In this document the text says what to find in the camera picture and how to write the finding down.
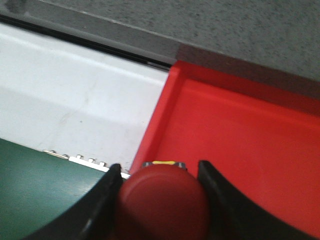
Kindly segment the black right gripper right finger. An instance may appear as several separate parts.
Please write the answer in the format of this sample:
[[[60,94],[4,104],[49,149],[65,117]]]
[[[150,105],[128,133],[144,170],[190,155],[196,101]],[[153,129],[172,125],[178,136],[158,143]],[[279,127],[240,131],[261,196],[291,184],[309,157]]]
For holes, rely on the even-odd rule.
[[[208,197],[210,240],[313,239],[255,204],[209,161],[199,161],[197,179]]]

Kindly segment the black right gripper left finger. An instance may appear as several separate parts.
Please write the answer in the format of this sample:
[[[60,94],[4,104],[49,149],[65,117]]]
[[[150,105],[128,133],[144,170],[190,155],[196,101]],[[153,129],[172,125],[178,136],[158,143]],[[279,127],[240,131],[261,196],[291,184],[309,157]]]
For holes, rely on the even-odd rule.
[[[115,222],[115,201],[123,184],[116,163],[69,209],[26,236],[25,240],[109,240]]]

